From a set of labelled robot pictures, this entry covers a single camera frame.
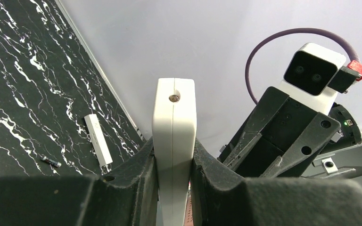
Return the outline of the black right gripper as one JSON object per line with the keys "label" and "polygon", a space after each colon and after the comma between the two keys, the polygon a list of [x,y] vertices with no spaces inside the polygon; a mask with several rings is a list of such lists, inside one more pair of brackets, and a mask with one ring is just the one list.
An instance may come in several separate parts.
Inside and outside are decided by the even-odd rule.
{"label": "black right gripper", "polygon": [[319,154],[361,142],[342,105],[324,114],[269,87],[218,159],[243,177],[299,177]]}

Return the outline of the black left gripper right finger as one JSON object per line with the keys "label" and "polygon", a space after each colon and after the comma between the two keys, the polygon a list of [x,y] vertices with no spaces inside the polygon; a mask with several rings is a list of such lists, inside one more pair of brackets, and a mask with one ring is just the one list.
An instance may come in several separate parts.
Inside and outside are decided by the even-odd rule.
{"label": "black left gripper right finger", "polygon": [[362,226],[362,187],[346,179],[244,178],[195,142],[196,226]]}

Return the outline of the white rectangular bar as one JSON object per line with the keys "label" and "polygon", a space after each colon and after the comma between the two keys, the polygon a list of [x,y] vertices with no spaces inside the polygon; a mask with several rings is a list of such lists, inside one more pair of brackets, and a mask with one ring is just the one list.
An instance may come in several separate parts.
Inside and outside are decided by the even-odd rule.
{"label": "white rectangular bar", "polygon": [[84,120],[86,122],[89,136],[93,144],[99,165],[103,167],[111,164],[113,160],[97,115],[88,114],[84,117]]}

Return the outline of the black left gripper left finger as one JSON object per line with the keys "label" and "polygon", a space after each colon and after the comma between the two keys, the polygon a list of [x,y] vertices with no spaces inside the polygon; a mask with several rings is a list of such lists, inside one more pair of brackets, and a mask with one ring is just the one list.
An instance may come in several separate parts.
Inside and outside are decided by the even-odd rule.
{"label": "black left gripper left finger", "polygon": [[103,176],[0,177],[0,226],[154,226],[153,141]]}

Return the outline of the white remote control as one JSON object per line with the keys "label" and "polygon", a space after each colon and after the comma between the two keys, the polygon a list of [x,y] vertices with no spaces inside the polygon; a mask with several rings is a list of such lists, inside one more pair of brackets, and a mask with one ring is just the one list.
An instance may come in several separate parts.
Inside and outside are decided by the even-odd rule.
{"label": "white remote control", "polygon": [[165,226],[184,224],[197,133],[195,83],[160,78],[152,118],[159,201]]}

